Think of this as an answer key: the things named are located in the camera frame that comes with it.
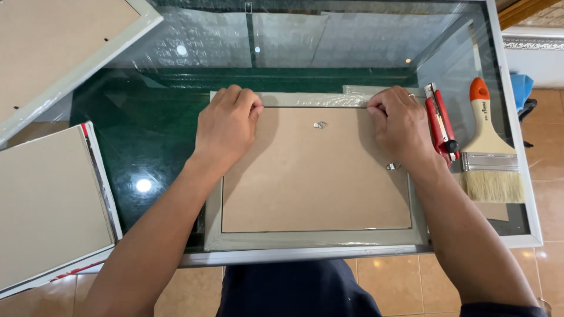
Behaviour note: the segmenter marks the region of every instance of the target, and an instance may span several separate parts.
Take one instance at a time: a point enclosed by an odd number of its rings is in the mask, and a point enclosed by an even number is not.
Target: glass pane
[[[151,3],[165,20],[73,98],[71,123],[95,125],[124,231],[191,155],[209,92],[233,83],[255,91],[343,93],[343,85],[435,82],[464,146],[474,134],[468,88],[483,76],[495,129],[511,143],[484,1]],[[137,190],[142,179],[152,183],[149,191]],[[519,210],[510,211],[507,225],[496,225],[501,234],[515,234],[519,224],[528,230],[524,207]],[[187,252],[201,249],[202,219]]]

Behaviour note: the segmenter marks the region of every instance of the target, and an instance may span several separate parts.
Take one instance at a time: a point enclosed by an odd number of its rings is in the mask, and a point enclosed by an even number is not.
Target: person's left hand
[[[254,142],[257,120],[264,109],[251,89],[221,88],[198,116],[192,157],[226,172]]]

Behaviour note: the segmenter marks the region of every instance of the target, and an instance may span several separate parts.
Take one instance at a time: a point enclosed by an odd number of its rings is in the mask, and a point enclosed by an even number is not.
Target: red utility knife
[[[424,90],[425,97],[427,98],[425,100],[425,107],[427,108],[435,150],[447,161],[448,167],[451,167],[452,162],[460,157],[460,152],[459,144],[455,140],[455,134],[452,132],[447,108],[444,106],[443,98],[435,83],[426,85]]]

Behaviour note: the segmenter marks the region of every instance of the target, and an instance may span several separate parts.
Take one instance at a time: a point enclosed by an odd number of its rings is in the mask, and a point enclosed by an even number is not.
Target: wooden brush handle
[[[476,134],[461,152],[516,154],[517,151],[505,143],[494,130],[490,93],[484,80],[479,77],[470,85],[470,103],[476,118]]]

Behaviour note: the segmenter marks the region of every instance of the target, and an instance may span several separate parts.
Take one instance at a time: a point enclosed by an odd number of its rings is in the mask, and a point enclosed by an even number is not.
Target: tiled floor
[[[564,91],[535,90],[538,107],[522,124],[545,244],[513,249],[536,296],[564,316]],[[458,316],[460,300],[433,254],[350,259],[358,283],[384,315]],[[178,270],[155,306],[158,316],[213,316],[219,306],[220,267]],[[0,316],[72,316],[93,275],[70,276],[0,301]]]

